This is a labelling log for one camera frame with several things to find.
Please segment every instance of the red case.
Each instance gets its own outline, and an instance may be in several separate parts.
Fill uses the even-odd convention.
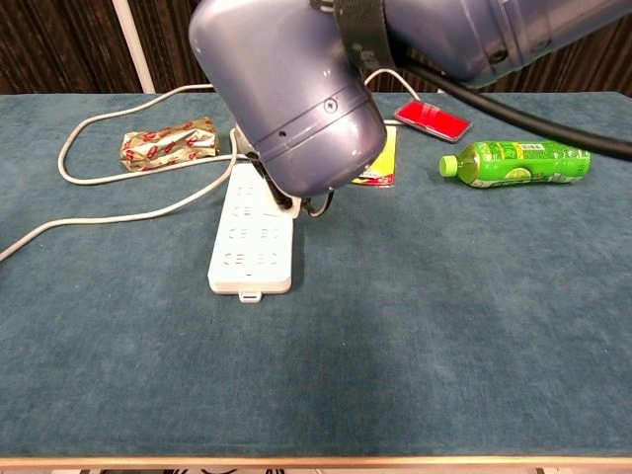
[[[413,101],[395,113],[395,119],[419,131],[455,143],[472,126],[472,122],[453,116],[439,107]]]

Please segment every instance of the gray robot arm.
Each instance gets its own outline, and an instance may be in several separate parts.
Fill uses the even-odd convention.
[[[479,87],[632,12],[631,0],[385,0],[389,34]],[[202,0],[190,42],[275,185],[322,195],[367,168],[382,117],[332,15],[308,0]]]

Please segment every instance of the wrapped snack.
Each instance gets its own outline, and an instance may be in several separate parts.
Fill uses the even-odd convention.
[[[120,161],[128,171],[147,171],[208,156],[216,156],[219,138],[208,117],[156,131],[126,133]]]

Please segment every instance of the black cable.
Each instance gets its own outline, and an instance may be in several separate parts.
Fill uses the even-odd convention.
[[[325,212],[327,212],[327,209],[329,209],[329,206],[332,205],[333,200],[334,200],[334,192],[330,192],[327,194],[327,197],[325,198],[325,202],[319,209],[316,209],[312,205],[311,197],[303,200],[302,207],[303,209],[305,209],[305,211],[310,217],[320,217]]]
[[[632,161],[632,142],[597,135],[519,111],[483,96],[453,79],[442,76],[425,64],[410,57],[403,59],[401,67],[433,83],[455,99],[496,119],[593,153],[611,156],[624,161]]]

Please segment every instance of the table edge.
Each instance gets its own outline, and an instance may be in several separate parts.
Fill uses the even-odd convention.
[[[176,469],[200,467],[597,467],[632,468],[632,457],[367,456],[367,457],[0,457],[0,469]]]

